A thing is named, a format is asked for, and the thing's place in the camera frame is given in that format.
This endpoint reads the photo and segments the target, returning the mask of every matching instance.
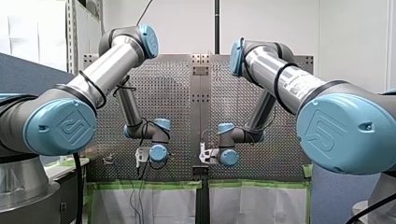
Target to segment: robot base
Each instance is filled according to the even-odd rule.
[[[60,185],[50,182],[37,157],[0,164],[0,222],[61,223]]]

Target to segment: metal frame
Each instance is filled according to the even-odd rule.
[[[78,73],[78,38],[77,38],[76,0],[66,2],[66,40],[67,72]]]
[[[97,55],[94,54],[85,55],[85,66],[94,62],[96,58]],[[299,56],[297,57],[297,63],[302,68],[312,72],[313,58],[311,56]],[[170,160],[171,165],[168,164],[169,170],[166,171],[173,174],[170,175],[164,171],[155,172],[156,174],[151,172],[149,175],[150,180],[189,180],[194,177],[197,178],[197,176],[193,176],[192,174],[192,166],[207,166],[202,164],[199,160],[201,133],[203,130],[209,128],[216,130],[219,123],[218,120],[212,120],[215,119],[212,113],[214,108],[213,106],[216,106],[217,103],[213,102],[213,100],[216,100],[214,97],[218,97],[218,99],[220,97],[213,95],[213,92],[216,93],[216,89],[212,90],[212,88],[219,87],[219,85],[214,85],[214,83],[212,83],[213,81],[218,82],[220,85],[237,83],[236,85],[239,89],[242,89],[243,91],[251,91],[250,95],[259,97],[262,91],[261,89],[256,90],[256,87],[253,84],[248,83],[242,78],[231,77],[227,71],[228,56],[206,54],[160,55],[159,58],[149,60],[145,62],[143,66],[131,71],[130,81],[132,86],[136,86],[138,88],[136,98],[139,106],[141,106],[142,116],[147,117],[148,119],[161,117],[169,118],[176,125],[173,125],[175,129],[173,128],[171,132],[172,139],[170,149],[171,153],[173,147],[176,147],[177,150],[172,156],[173,159]],[[167,99],[167,97],[163,97],[160,92],[155,91],[155,88],[159,88],[158,91],[166,91],[167,97],[172,98],[172,103],[169,103],[170,105],[168,105],[166,102],[171,101],[168,101],[169,99]],[[239,101],[241,101],[241,99],[244,101],[239,103],[241,105],[240,114],[238,111],[238,114],[235,115],[238,117],[239,121],[229,120],[239,122],[237,123],[239,125],[243,125],[244,123],[242,122],[247,121],[248,115],[253,110],[255,104],[254,99],[250,99],[248,101],[245,100],[244,97],[246,96],[242,96],[242,98],[239,99]],[[231,103],[237,100],[238,99],[230,98]],[[279,106],[276,111],[278,114],[277,116],[283,118],[277,125],[286,125],[288,123],[288,134],[290,135],[290,133],[294,133],[294,117],[285,115],[286,112],[282,111]],[[89,174],[92,177],[90,181],[108,181],[114,178],[137,178],[137,174],[134,171],[134,152],[137,147],[138,140],[133,140],[131,143],[130,140],[121,135],[124,121],[120,117],[120,109],[113,97],[110,96],[108,105],[104,110],[99,111],[99,122],[99,131],[95,141],[86,150],[88,157],[92,158],[92,153],[96,154],[93,155],[94,158],[95,156],[99,157],[99,160],[93,160],[90,165],[91,169],[89,169]],[[278,130],[269,129],[267,133],[269,138],[272,140],[274,138],[278,138],[278,133],[274,132],[278,132]],[[217,137],[212,133],[208,133],[208,135],[204,136],[204,140],[208,143],[206,147],[215,147],[214,143],[217,142]],[[285,145],[277,145],[276,142],[273,142],[271,146],[276,148],[264,149],[262,145],[257,145],[255,147],[251,147],[249,144],[241,145],[239,148],[240,153],[242,153],[240,165],[234,168],[226,168],[221,165],[211,165],[209,167],[209,177],[220,179],[272,179],[277,181],[304,180],[304,170],[302,165],[310,163],[310,160],[301,151],[296,137],[294,136],[294,138],[291,138],[290,142]],[[290,160],[290,157],[295,157],[295,155],[298,154],[300,159],[297,162],[302,162],[302,164],[299,163],[297,164],[298,166],[294,166],[293,169],[297,170],[294,171],[293,176],[285,175],[290,172],[290,170],[288,170],[288,164],[285,162],[272,164],[272,166],[274,166],[278,171],[284,170],[284,172],[277,173],[278,171],[275,171],[271,173],[270,171],[269,173],[265,173],[262,172],[262,169],[254,169],[258,167],[260,168],[264,165],[269,166],[270,164],[262,164],[262,161],[259,159],[249,161],[244,158],[246,153],[253,157],[257,157],[257,155],[266,156],[265,153],[278,153],[280,149],[285,149],[284,153],[287,154],[276,154],[278,157],[284,155],[288,158],[286,159],[287,161]],[[114,162],[111,163],[118,164],[123,168],[128,167],[128,169],[122,169],[122,174],[116,175],[114,167],[104,164],[103,162],[103,159],[109,156],[114,160]]]

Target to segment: silver arm segment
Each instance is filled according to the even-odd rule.
[[[123,88],[119,88],[115,95],[119,102],[125,123],[127,126],[139,125],[142,123],[142,116],[140,115],[132,86],[128,80],[122,81],[120,86]]]
[[[270,117],[275,102],[276,98],[268,91],[263,90],[256,107],[254,107],[253,113],[245,124],[245,129],[251,133],[262,133],[264,124]]]
[[[142,64],[144,55],[142,46],[133,38],[120,35],[113,40],[113,47],[83,73],[108,95],[132,68]],[[101,103],[100,92],[83,76],[77,76],[67,86],[84,94],[94,105]]]

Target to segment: silver pipe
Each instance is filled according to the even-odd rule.
[[[96,62],[83,71],[105,94],[114,89],[117,83],[134,67],[144,61],[144,51],[140,45],[129,36],[117,36],[113,47]],[[102,101],[100,92],[83,76],[76,76],[67,86],[85,95],[94,105]]]
[[[132,87],[129,81],[125,82],[123,87],[126,89],[119,89],[116,93],[116,98],[119,102],[126,125],[135,126],[142,122],[139,107],[137,106],[136,99],[134,98],[134,92],[130,90]]]
[[[252,77],[274,95],[276,73],[286,62],[266,46],[259,46],[251,51],[246,57],[246,62]],[[290,66],[280,75],[277,86],[280,99],[295,114],[304,99],[323,84],[325,82],[321,79],[298,67]]]
[[[253,113],[251,114],[245,128],[250,132],[261,132],[264,129],[265,121],[271,114],[271,111],[276,102],[276,98],[271,95],[268,91],[262,91],[256,107],[254,107]]]

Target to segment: logo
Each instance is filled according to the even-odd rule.
[[[347,127],[320,110],[315,111],[305,132],[305,141],[325,155],[342,141]]]
[[[91,126],[79,111],[73,111],[56,126],[56,129],[71,146],[74,146],[91,129]]]

